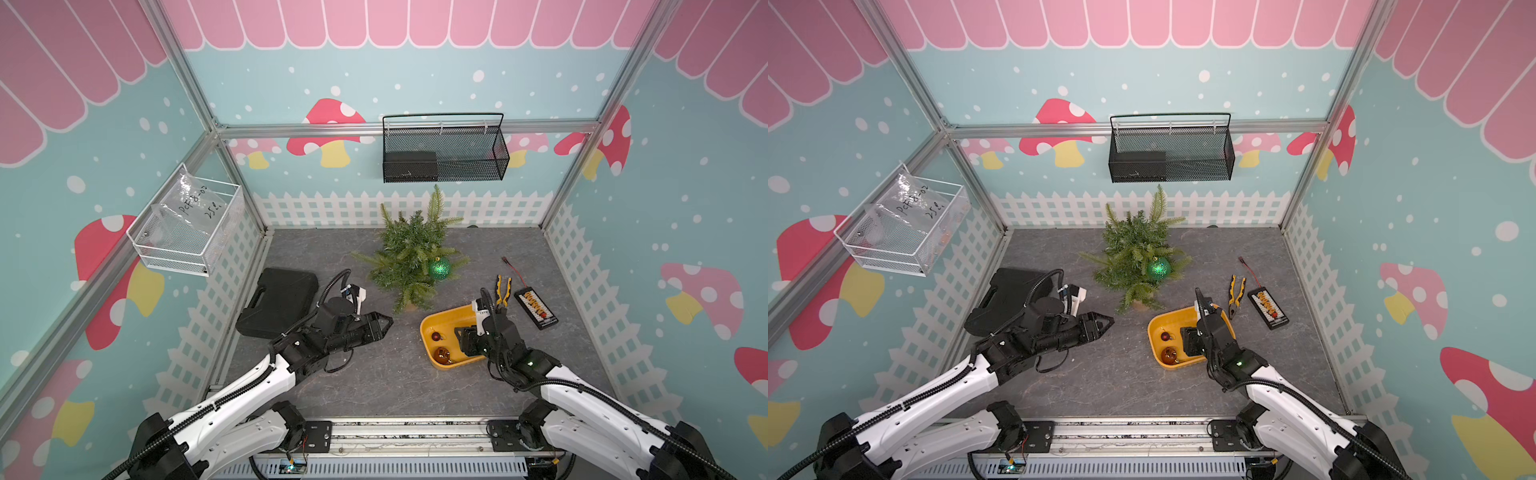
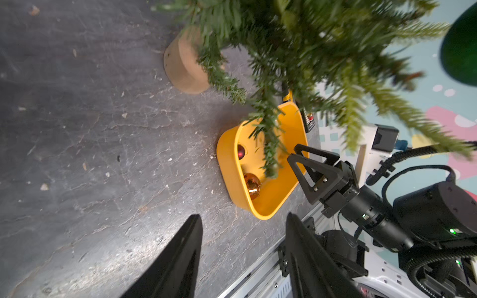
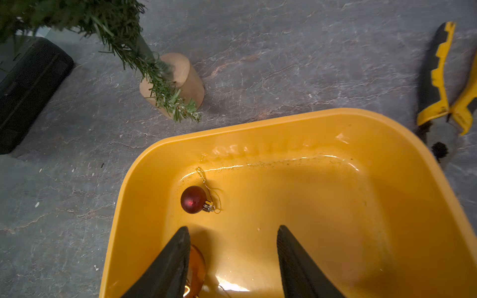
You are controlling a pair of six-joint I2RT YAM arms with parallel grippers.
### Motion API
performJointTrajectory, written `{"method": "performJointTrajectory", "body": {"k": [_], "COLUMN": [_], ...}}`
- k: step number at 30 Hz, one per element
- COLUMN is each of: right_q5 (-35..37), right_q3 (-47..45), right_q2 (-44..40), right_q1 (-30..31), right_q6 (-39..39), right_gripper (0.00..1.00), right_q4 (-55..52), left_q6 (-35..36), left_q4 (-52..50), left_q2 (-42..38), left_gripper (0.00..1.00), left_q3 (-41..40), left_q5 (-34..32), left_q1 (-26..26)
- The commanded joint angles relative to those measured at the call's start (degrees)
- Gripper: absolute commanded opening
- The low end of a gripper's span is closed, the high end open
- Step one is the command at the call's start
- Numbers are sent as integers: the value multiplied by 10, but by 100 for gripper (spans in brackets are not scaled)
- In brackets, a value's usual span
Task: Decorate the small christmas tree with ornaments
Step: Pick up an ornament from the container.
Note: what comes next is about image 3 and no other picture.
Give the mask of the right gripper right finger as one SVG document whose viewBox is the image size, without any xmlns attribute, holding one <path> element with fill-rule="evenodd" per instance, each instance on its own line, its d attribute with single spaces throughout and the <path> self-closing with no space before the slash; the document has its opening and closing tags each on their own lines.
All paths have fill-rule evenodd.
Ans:
<svg viewBox="0 0 477 298">
<path fill-rule="evenodd" d="M 277 235 L 281 282 L 286 298 L 342 298 L 287 226 Z"/>
</svg>

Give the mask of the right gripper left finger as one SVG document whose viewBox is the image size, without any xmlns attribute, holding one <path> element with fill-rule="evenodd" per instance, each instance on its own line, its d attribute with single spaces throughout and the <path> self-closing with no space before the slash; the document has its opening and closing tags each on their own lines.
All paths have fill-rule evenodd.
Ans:
<svg viewBox="0 0 477 298">
<path fill-rule="evenodd" d="M 182 298 L 190 260 L 191 238 L 181 227 L 124 298 Z"/>
</svg>

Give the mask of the shiny copper ball ornament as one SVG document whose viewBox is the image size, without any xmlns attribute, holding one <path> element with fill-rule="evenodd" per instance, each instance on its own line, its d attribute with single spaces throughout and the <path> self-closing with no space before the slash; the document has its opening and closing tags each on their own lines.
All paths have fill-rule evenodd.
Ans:
<svg viewBox="0 0 477 298">
<path fill-rule="evenodd" d="M 205 278 L 206 262 L 204 256 L 196 246 L 192 245 L 183 297 L 198 298 Z"/>
</svg>

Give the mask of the small dark red ornament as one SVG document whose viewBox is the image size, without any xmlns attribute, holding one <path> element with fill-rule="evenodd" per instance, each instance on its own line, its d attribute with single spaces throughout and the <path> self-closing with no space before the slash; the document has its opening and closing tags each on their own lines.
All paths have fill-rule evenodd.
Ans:
<svg viewBox="0 0 477 298">
<path fill-rule="evenodd" d="M 216 189 L 211 187 L 207 180 L 206 172 L 201 167 L 197 167 L 195 173 L 201 179 L 202 186 L 189 186 L 182 192 L 180 197 L 182 209 L 188 214 L 198 214 L 200 212 L 221 213 L 221 199 Z"/>
</svg>

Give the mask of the yellow plastic tray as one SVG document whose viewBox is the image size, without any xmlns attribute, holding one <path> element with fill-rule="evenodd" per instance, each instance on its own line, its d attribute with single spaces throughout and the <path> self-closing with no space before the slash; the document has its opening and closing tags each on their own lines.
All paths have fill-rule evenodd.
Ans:
<svg viewBox="0 0 477 298">
<path fill-rule="evenodd" d="M 181 207 L 202 186 L 197 167 L 219 214 Z M 344 108 L 151 145 L 120 189 L 99 295 L 123 295 L 186 226 L 206 259 L 202 297 L 281 297 L 281 225 L 349 298 L 477 295 L 477 238 L 432 153 L 397 122 Z"/>
</svg>

